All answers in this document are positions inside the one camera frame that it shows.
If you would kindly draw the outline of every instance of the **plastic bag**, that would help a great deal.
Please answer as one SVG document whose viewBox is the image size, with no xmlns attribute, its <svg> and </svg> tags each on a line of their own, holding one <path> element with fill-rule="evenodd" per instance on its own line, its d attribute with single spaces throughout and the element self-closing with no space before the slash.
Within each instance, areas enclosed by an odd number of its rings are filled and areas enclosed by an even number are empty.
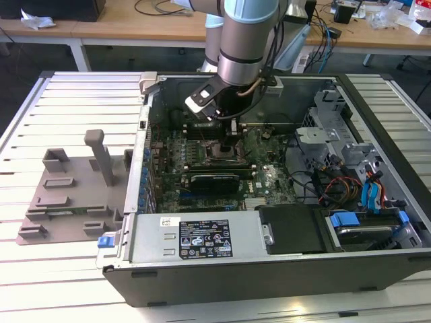
<svg viewBox="0 0 431 323">
<path fill-rule="evenodd" d="M 396 1 L 391 0 L 380 12 L 369 15 L 366 18 L 366 21 L 372 29 L 384 29 L 390 27 L 398 29 L 398 25 L 395 22 L 401 15 L 403 15 L 403 12 L 398 10 L 397 6 Z"/>
<path fill-rule="evenodd" d="M 32 28 L 34 30 L 55 26 L 54 21 L 51 17 L 36 17 L 34 15 L 29 15 L 28 13 L 24 12 L 23 9 L 21 9 L 21 14 L 21 22 L 26 27 Z"/>
<path fill-rule="evenodd" d="M 410 7 L 409 18 L 431 21 L 431 0 L 414 0 Z"/>
</svg>

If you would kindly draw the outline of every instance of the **barcode sticker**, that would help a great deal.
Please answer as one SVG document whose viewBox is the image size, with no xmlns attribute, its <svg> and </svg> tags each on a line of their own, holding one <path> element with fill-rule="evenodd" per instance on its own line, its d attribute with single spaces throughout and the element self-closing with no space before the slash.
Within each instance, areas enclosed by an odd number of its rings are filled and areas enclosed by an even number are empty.
<svg viewBox="0 0 431 323">
<path fill-rule="evenodd" d="M 180 217 L 161 217 L 160 226 L 161 227 L 178 227 L 180 225 Z"/>
</svg>

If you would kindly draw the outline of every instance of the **gray 3d printed part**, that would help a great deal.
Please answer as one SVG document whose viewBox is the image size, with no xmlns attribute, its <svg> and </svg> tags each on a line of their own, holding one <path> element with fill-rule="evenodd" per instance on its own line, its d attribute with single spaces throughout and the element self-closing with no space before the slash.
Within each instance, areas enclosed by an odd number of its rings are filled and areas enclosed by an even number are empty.
<svg viewBox="0 0 431 323">
<path fill-rule="evenodd" d="M 46 170 L 18 232 L 18 244 L 97 240 L 121 228 L 133 152 L 111 157 L 103 136 L 103 131 L 86 134 L 96 158 L 68 157 L 63 149 L 46 151 Z"/>
</svg>

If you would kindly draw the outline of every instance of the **power supply label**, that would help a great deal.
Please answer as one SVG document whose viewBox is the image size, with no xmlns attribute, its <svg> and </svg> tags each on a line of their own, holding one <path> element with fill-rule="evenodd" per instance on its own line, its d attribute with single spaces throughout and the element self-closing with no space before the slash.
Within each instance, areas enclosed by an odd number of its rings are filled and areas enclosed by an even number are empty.
<svg viewBox="0 0 431 323">
<path fill-rule="evenodd" d="M 179 238 L 184 260 L 234 255 L 228 220 L 180 222 Z"/>
</svg>

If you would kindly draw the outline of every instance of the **aluminum extrusion table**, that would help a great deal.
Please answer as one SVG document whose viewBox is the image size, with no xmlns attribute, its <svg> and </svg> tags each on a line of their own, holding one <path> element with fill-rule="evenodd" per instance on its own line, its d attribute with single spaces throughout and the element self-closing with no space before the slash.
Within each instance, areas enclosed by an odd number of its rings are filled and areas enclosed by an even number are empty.
<svg viewBox="0 0 431 323">
<path fill-rule="evenodd" d="M 350 77 L 430 188 L 429 120 L 394 82 L 378 75 Z M 141 106 L 138 80 L 139 73 L 40 78 L 0 139 L 0 322 L 395 323 L 431 318 L 431 271 L 384 291 L 132 308 L 96 268 L 96 242 L 18 246 L 14 239 L 43 171 L 46 148 L 91 155 L 83 137 L 95 128 L 105 132 L 111 155 L 133 148 Z"/>
</svg>

